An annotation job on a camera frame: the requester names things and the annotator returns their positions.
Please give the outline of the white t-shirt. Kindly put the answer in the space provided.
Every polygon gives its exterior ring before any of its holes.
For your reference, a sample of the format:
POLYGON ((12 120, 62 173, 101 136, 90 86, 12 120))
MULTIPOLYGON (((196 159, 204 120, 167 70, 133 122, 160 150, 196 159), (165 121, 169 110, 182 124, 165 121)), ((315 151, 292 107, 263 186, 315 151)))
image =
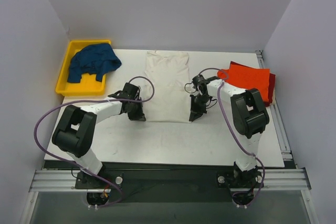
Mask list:
POLYGON ((141 87, 143 98, 154 92, 143 104, 148 122, 189 123, 191 98, 184 86, 190 80, 189 55, 182 51, 148 51, 144 74, 152 81, 141 87))

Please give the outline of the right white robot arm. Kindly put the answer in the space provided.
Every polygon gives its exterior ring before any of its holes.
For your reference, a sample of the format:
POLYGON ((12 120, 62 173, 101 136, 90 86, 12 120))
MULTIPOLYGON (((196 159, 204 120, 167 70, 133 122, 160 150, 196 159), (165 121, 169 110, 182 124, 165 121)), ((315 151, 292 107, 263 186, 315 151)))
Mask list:
POLYGON ((269 115, 258 89, 233 86, 219 77, 205 79, 201 74, 192 79, 196 95, 191 94, 193 122, 207 113, 207 103, 215 99, 221 109, 228 129, 240 148, 234 164, 233 182, 245 186, 251 181, 250 170, 257 166, 258 145, 269 123, 269 115))

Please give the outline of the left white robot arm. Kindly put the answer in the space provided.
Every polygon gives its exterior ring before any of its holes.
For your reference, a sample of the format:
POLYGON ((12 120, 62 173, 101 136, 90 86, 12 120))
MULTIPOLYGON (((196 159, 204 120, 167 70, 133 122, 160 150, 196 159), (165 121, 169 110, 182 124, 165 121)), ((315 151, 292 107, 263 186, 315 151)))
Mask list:
POLYGON ((105 103, 68 105, 64 109, 52 143, 89 172, 87 181, 92 187, 100 188, 106 183, 106 175, 101 172, 103 164, 91 149, 96 125, 124 113, 130 121, 146 121, 140 101, 140 88, 126 83, 121 91, 109 95, 105 103))

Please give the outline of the yellow plastic bin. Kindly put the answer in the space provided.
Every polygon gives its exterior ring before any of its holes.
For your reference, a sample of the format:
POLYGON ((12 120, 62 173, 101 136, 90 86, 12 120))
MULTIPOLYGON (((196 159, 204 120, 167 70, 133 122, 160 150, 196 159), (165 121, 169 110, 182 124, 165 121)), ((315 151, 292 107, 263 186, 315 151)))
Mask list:
POLYGON ((88 45, 101 43, 107 43, 111 45, 111 41, 108 39, 71 40, 69 42, 55 87, 55 92, 57 94, 61 94, 64 97, 92 97, 104 94, 106 87, 106 74, 102 77, 101 82, 96 80, 95 74, 88 73, 84 73, 81 76, 79 83, 69 83, 67 81, 69 76, 70 62, 73 56, 88 45))

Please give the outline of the folded orange t-shirt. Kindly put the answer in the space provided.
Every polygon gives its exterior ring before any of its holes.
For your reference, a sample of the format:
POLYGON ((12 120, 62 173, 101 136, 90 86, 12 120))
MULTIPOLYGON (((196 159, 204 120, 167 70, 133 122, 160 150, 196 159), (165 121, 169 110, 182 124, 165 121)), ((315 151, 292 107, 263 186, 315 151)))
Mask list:
POLYGON ((227 83, 247 90, 256 88, 259 90, 263 101, 266 104, 270 103, 271 73, 269 69, 251 68, 232 61, 229 68, 218 71, 217 76, 224 79, 226 77, 225 73, 228 74, 227 83))

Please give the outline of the blue t-shirt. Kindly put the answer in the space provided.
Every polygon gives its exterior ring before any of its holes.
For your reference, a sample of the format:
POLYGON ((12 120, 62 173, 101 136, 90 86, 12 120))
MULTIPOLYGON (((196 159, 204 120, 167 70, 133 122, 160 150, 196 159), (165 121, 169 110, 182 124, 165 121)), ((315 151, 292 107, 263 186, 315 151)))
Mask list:
POLYGON ((96 81, 102 82, 105 74, 116 71, 122 66, 109 43, 92 44, 77 52, 70 61, 69 83, 80 83, 82 75, 96 75, 96 81))

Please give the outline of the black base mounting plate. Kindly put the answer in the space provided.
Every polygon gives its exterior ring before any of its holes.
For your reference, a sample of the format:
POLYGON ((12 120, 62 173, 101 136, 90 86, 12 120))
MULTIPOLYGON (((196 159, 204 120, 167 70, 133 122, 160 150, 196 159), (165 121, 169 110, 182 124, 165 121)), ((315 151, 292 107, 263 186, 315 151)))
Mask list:
POLYGON ((248 205, 266 189, 266 181, 292 178, 293 163, 284 168, 254 168, 240 172, 236 166, 104 163, 98 177, 74 164, 45 161, 47 170, 65 170, 75 179, 73 189, 86 190, 86 202, 105 207, 120 203, 234 202, 248 205))

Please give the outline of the folded dark red t-shirt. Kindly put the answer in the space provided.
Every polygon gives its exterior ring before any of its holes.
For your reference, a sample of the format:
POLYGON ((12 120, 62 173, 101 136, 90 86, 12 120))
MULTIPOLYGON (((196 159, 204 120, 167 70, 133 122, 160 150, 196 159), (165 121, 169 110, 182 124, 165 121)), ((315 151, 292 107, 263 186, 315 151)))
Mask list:
POLYGON ((276 84, 276 75, 273 73, 270 73, 269 87, 268 87, 268 101, 264 102, 266 107, 273 105, 275 101, 275 84, 276 84))

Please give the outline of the aluminium frame rail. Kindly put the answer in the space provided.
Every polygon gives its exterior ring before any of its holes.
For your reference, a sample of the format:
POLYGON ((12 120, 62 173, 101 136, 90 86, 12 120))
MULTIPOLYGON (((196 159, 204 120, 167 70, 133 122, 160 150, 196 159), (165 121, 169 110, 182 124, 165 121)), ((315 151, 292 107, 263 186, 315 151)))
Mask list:
MULTIPOLYGON (((238 190, 232 172, 214 169, 119 169, 113 170, 112 181, 121 189, 127 186, 196 185, 238 190)), ((264 176, 252 179, 262 182, 264 190, 308 190, 311 185, 304 169, 268 169, 264 176)), ((38 170, 30 185, 31 192, 100 192, 109 188, 78 174, 75 170, 38 170)))

